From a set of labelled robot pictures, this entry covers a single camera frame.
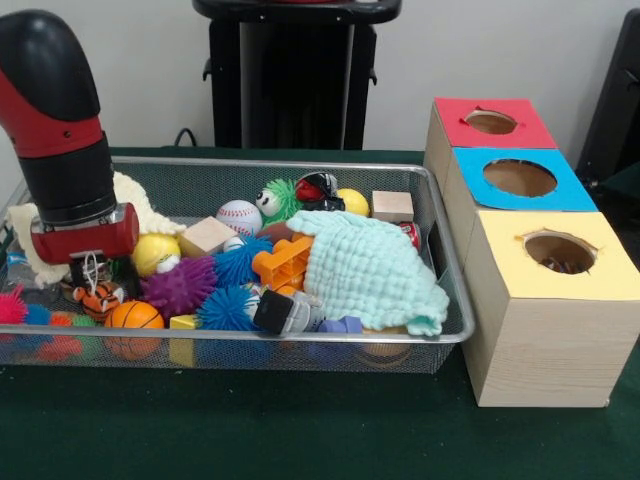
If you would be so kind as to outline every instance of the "orange lego brick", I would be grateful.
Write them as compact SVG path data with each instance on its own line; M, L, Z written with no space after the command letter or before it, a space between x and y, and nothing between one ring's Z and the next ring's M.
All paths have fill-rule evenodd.
M284 285L295 288L300 284L300 277L307 271L313 237L294 235L293 240L280 240L273 253L260 252L254 257L251 267L260 275L263 285L277 290Z

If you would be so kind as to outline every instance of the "mint green washcloth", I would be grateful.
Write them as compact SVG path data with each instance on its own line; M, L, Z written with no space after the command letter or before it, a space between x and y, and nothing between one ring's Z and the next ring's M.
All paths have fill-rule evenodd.
M399 227L316 211L296 213L287 226L315 237L304 289L322 300L327 318L351 315L374 330L406 325L412 335L440 334L449 298Z

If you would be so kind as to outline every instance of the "green tablecloth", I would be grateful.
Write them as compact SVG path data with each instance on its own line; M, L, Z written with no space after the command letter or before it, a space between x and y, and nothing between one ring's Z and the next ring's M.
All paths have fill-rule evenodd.
M115 153L419 163L418 152ZM598 410L479 409L435 376L0 367L0 478L638 479L640 352Z

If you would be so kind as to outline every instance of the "white wall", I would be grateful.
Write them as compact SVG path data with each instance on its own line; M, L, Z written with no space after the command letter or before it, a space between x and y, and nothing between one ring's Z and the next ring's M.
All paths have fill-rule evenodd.
M378 26L365 148L423 149L433 96L529 97L577 161L624 14L633 0L404 0ZM39 7L76 32L112 145L160 146L183 126L213 142L208 22L189 0L1 0ZM0 133L0 202L19 178Z

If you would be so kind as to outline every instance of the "purple spiky ball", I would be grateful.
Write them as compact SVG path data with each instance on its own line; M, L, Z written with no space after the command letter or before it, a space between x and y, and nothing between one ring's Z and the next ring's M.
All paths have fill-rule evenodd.
M195 313L215 289L216 281L213 257L183 258L173 270L142 280L142 300L168 322L176 315Z

